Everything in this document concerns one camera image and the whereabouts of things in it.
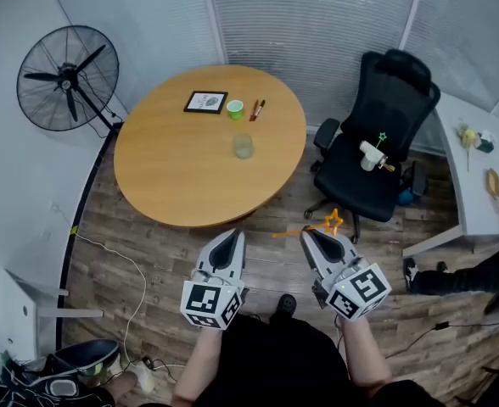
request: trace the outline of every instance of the person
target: person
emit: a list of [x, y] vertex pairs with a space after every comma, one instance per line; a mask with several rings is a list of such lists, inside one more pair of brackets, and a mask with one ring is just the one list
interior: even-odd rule
[[499, 251], [474, 268], [450, 273], [441, 261], [436, 270], [420, 271], [413, 258], [404, 259], [406, 291], [410, 294], [446, 295], [464, 291], [499, 294]]
[[200, 329], [171, 405], [443, 405], [415, 382], [392, 382], [366, 318], [342, 321], [346, 368], [333, 340], [295, 309], [284, 294], [270, 324], [236, 315], [224, 332]]

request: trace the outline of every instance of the black pants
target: black pants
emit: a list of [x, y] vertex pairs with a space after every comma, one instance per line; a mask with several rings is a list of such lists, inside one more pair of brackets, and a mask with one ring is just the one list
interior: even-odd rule
[[416, 274], [411, 290], [423, 295], [446, 295], [464, 291], [499, 293], [499, 251], [474, 268], [454, 273], [429, 270]]

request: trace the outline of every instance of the green cup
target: green cup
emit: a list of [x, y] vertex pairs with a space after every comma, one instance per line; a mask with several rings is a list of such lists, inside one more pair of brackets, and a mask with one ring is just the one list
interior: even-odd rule
[[227, 103], [227, 111], [229, 112], [231, 119], [239, 120], [242, 118], [242, 114], [244, 112], [244, 103], [239, 99], [229, 101]]

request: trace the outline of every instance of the wooden floor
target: wooden floor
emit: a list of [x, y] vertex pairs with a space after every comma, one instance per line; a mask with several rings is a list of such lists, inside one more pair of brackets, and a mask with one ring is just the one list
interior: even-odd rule
[[[135, 259], [148, 281], [143, 307], [131, 323], [127, 347], [131, 359], [148, 355], [169, 364], [184, 364], [191, 353], [197, 330], [179, 313], [182, 284], [194, 268], [201, 247], [232, 227], [245, 230], [247, 260], [243, 279], [250, 288], [242, 313], [265, 318], [275, 309], [282, 293], [292, 293], [299, 303], [296, 317], [309, 321], [336, 339], [334, 314], [321, 310], [311, 295], [313, 276], [298, 237], [272, 238], [273, 232], [299, 229], [307, 222], [305, 208], [322, 198], [312, 185], [310, 164], [318, 152], [308, 146], [297, 170], [278, 195], [250, 217], [229, 225], [205, 229], [163, 226], [138, 213], [115, 183], [112, 142], [89, 194], [80, 234]], [[401, 273], [401, 250], [456, 224], [454, 193], [445, 160], [419, 154], [429, 173], [428, 195], [415, 206], [397, 208], [388, 223], [361, 220], [360, 253], [378, 262], [392, 294], [368, 319], [382, 351], [402, 351], [420, 334], [442, 321], [457, 324], [482, 321], [490, 295], [463, 293], [445, 298], [406, 295]], [[314, 215], [322, 220], [330, 209]], [[341, 232], [351, 235], [351, 218], [343, 214]], [[463, 240], [416, 258], [423, 268], [434, 269], [445, 260], [450, 269], [475, 265], [496, 251], [494, 246], [473, 247]], [[126, 324], [141, 298], [143, 280], [135, 267], [99, 246], [77, 239], [68, 279], [68, 307], [99, 307], [104, 318], [65, 321], [64, 343], [95, 337], [121, 341]], [[443, 402], [477, 387], [484, 378], [481, 365], [499, 363], [499, 326], [452, 327], [431, 332], [407, 352], [390, 358], [395, 378], [411, 378]], [[174, 376], [181, 368], [173, 368]], [[121, 404], [168, 403], [174, 382], [164, 370], [155, 372], [157, 387], [146, 395], [131, 392]]]

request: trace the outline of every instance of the black office chair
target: black office chair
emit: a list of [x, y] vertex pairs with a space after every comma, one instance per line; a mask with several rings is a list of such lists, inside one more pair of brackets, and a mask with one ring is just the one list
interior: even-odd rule
[[[399, 192], [400, 162], [406, 160], [412, 139], [439, 99], [440, 90], [421, 60], [401, 50], [389, 50], [385, 55], [365, 53], [359, 92], [350, 116], [342, 123], [342, 133], [331, 145], [340, 123], [327, 119], [314, 138], [323, 162], [317, 161], [311, 170], [317, 173], [314, 184], [326, 198], [307, 209], [305, 218], [330, 203], [349, 209], [354, 243], [361, 234], [359, 215], [388, 221]], [[378, 166], [367, 172], [361, 167], [364, 154], [359, 145], [367, 141], [376, 146], [380, 133], [387, 138], [378, 149], [388, 156], [394, 172]]]

